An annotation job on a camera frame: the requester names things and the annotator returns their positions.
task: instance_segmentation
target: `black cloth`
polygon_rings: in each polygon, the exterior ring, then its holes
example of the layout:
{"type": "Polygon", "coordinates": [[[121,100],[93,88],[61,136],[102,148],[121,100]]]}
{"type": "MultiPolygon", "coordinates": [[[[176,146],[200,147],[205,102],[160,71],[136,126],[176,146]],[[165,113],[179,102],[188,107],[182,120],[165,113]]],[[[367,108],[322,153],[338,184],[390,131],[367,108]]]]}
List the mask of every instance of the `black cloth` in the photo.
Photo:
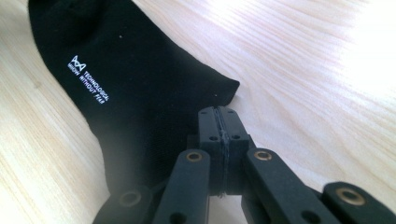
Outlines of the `black cloth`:
{"type": "Polygon", "coordinates": [[[99,140],[112,194],[168,177],[197,112],[227,105],[239,86],[131,0],[30,0],[29,15],[44,63],[99,140]]]}

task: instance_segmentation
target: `wood grain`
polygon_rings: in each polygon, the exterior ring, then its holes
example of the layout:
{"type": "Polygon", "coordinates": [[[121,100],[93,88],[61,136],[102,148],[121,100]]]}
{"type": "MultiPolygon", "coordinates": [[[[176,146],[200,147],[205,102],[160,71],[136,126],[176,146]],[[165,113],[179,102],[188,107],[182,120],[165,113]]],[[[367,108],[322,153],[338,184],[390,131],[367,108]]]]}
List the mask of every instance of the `wood grain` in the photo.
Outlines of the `wood grain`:
{"type": "MultiPolygon", "coordinates": [[[[135,2],[241,82],[230,108],[306,185],[346,181],[396,211],[395,4],[135,2]]],[[[90,223],[108,197],[101,148],[41,61],[26,6],[0,2],[0,218],[90,223]]],[[[209,223],[246,223],[239,203],[211,199],[209,223]]]]}

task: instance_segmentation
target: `black sock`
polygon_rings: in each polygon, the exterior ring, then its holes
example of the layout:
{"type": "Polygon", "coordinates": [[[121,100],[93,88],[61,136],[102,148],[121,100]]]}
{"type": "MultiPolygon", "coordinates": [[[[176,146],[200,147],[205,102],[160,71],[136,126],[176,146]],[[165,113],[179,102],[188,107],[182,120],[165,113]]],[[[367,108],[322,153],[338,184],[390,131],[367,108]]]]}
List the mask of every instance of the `black sock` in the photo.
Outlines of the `black sock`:
{"type": "Polygon", "coordinates": [[[110,192],[172,171],[197,112],[239,86],[173,43],[131,0],[30,0],[41,56],[103,150],[110,192]]]}

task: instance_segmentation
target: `tabletop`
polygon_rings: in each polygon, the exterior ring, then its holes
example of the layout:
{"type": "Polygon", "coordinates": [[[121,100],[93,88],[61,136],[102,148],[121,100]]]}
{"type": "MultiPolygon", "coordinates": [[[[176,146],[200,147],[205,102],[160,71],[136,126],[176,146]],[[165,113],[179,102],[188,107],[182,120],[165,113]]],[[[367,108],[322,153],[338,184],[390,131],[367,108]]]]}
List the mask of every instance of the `tabletop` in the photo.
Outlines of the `tabletop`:
{"type": "MultiPolygon", "coordinates": [[[[313,189],[346,181],[396,212],[396,4],[134,2],[241,82],[229,107],[258,147],[313,189]]],[[[3,223],[90,223],[109,196],[101,148],[42,62],[26,0],[0,1],[0,170],[3,223]]],[[[209,212],[246,223],[240,197],[213,197],[209,212]]]]}

